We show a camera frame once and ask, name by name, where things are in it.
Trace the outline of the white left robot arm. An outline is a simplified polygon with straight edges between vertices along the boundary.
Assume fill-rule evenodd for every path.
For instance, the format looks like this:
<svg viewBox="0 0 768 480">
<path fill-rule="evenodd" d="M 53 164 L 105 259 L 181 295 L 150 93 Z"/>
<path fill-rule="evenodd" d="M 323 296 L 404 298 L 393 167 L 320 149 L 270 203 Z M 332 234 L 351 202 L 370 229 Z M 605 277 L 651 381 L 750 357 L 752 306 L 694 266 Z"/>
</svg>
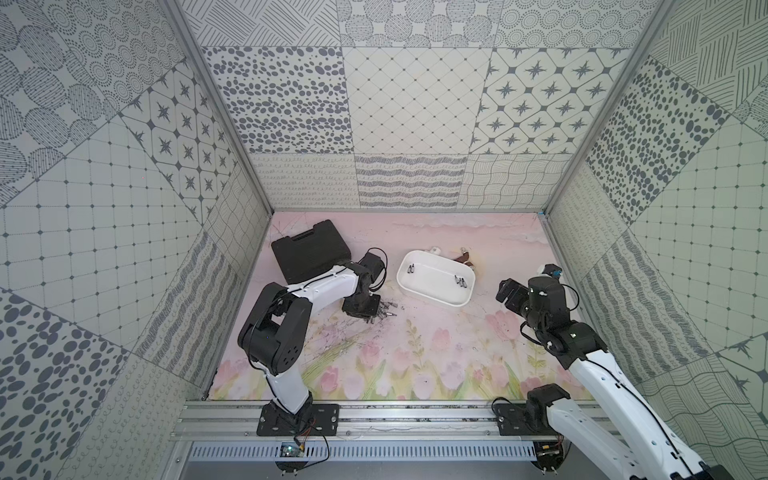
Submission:
<svg viewBox="0 0 768 480">
<path fill-rule="evenodd" d="M 262 371 L 273 402 L 298 418 L 312 396 L 296 366 L 313 314 L 336 303 L 350 317 L 371 321 L 378 315 L 388 268 L 383 249 L 372 247 L 357 262 L 345 261 L 303 283 L 272 282 L 261 291 L 238 336 L 252 368 Z"/>
</svg>

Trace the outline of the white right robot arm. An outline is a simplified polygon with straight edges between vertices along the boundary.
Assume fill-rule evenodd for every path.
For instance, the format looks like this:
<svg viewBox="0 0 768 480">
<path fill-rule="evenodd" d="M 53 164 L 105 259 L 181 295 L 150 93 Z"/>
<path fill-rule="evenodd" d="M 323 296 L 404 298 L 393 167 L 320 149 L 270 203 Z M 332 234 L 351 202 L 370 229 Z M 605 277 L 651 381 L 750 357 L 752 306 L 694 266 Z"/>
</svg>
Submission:
<svg viewBox="0 0 768 480">
<path fill-rule="evenodd" d="M 726 467 L 708 464 L 673 433 L 623 373 L 599 334 L 572 319 L 561 275 L 560 267 L 546 264 L 526 283 L 505 279 L 496 299 L 532 330 L 529 341 L 589 391 L 618 433 L 601 427 L 568 391 L 550 383 L 530 390 L 524 405 L 502 397 L 492 400 L 500 435 L 519 429 L 553 433 L 576 446 L 610 479 L 730 478 Z"/>
</svg>

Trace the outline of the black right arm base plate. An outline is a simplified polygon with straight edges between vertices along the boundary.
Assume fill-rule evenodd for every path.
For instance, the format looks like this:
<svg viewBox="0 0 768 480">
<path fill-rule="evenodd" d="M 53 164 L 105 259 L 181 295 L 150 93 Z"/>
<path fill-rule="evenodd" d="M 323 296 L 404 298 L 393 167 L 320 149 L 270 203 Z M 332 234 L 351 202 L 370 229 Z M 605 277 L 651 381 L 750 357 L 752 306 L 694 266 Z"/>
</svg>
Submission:
<svg viewBox="0 0 768 480">
<path fill-rule="evenodd" d="M 521 403 L 494 403 L 491 411 L 496 417 L 501 436 L 559 436 L 547 419 L 544 406 Z"/>
</svg>

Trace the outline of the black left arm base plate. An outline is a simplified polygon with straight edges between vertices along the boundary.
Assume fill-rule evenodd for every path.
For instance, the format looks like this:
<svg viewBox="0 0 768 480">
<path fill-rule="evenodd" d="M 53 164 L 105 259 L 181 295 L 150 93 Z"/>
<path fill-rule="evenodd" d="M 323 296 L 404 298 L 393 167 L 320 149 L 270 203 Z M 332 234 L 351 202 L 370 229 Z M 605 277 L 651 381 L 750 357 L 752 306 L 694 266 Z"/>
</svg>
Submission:
<svg viewBox="0 0 768 480">
<path fill-rule="evenodd" d="M 256 435 L 259 437 L 310 435 L 335 436 L 340 405 L 308 403 L 294 414 L 284 410 L 275 400 L 263 406 Z"/>
</svg>

